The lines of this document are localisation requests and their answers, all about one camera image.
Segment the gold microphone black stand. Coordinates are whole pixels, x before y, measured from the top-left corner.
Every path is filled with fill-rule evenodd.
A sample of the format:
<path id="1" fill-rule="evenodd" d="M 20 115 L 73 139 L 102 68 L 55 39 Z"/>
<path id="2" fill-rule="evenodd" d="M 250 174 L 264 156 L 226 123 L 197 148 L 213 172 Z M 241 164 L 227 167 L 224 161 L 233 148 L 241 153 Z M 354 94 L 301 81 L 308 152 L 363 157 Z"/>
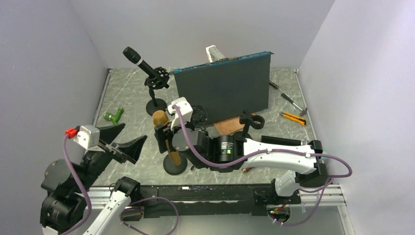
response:
<path id="1" fill-rule="evenodd" d="M 175 165 L 168 154 L 165 156 L 162 166 L 166 173 L 170 175 L 180 175 L 186 170 L 188 165 L 187 159 L 182 154 L 179 154 L 179 157 L 180 163 L 179 165 Z"/>

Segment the black tripod shock mount stand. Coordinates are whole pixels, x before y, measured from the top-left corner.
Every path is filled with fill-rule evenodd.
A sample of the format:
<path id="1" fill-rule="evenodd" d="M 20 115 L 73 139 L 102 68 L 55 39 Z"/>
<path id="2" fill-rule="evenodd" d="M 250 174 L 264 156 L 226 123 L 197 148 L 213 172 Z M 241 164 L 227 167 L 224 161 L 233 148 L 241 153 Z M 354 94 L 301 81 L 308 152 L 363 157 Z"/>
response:
<path id="1" fill-rule="evenodd" d="M 200 131 L 206 131 L 206 122 L 208 119 L 208 114 L 205 108 L 200 105 L 192 105 L 192 116 L 191 123 L 195 129 Z"/>

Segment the black microphone white band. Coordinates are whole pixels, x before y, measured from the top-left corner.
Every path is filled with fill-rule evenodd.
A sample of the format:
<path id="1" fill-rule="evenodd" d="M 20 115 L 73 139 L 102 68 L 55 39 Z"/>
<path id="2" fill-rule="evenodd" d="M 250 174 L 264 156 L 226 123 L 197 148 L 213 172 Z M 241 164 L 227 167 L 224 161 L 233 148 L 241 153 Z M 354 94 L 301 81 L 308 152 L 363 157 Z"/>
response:
<path id="1" fill-rule="evenodd" d="M 160 78 L 159 74 L 131 47 L 126 47 L 123 55 L 130 62 L 142 69 L 150 78 Z"/>

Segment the black round base clip stand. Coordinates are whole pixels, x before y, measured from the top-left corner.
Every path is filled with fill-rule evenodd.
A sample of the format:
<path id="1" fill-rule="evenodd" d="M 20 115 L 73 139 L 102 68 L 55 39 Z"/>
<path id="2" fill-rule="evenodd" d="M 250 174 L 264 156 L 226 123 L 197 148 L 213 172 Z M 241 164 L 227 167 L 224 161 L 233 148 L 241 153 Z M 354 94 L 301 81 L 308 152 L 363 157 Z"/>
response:
<path id="1" fill-rule="evenodd" d="M 242 131 L 239 132 L 239 135 L 244 138 L 252 138 L 249 135 L 249 128 L 252 127 L 255 130 L 260 130 L 264 127 L 265 119 L 260 115 L 253 115 L 248 111 L 243 111 L 243 114 L 239 118 L 239 123 L 243 126 Z"/>

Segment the mint green microphone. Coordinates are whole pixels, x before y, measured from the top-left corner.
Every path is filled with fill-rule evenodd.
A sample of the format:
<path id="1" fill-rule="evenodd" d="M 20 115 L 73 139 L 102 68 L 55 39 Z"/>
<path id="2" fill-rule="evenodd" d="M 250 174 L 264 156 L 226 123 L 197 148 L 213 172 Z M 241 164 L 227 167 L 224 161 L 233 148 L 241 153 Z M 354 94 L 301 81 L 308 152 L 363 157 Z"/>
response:
<path id="1" fill-rule="evenodd" d="M 332 159 L 332 157 L 330 157 L 330 156 L 329 156 L 329 155 L 327 155 L 327 154 L 321 154 L 321 155 L 320 155 L 320 158 L 321 158 L 322 160 Z"/>

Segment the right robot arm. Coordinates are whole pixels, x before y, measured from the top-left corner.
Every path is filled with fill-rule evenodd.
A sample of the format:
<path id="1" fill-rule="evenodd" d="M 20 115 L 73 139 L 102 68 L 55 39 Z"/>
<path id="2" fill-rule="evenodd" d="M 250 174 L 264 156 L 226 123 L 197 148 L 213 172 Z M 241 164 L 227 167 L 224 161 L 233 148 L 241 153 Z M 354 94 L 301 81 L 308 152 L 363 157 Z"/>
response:
<path id="1" fill-rule="evenodd" d="M 228 173 L 243 168 L 277 168 L 286 173 L 272 180 L 270 198 L 282 203 L 300 188 L 322 187 L 328 182 L 325 164 L 320 160 L 319 141 L 285 144 L 285 139 L 265 142 L 243 136 L 210 138 L 205 132 L 173 127 L 169 121 L 153 122 L 160 152 L 170 151 L 197 169 Z"/>

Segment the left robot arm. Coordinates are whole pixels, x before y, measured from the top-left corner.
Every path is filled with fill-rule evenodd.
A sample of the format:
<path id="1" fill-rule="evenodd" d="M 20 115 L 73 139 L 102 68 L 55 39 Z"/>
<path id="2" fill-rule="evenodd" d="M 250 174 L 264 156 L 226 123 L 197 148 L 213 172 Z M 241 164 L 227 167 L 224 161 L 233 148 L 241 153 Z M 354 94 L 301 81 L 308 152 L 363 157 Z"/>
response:
<path id="1" fill-rule="evenodd" d="M 47 191 L 40 212 L 40 224 L 45 235 L 68 235 L 88 220 L 92 213 L 88 191 L 111 161 L 135 164 L 139 160 L 147 136 L 116 143 L 114 140 L 124 127 L 124 123 L 106 127 L 81 125 L 65 131 L 64 158 L 46 168 L 41 184 L 41 188 Z M 78 164 L 69 159 L 68 140 L 85 149 Z"/>

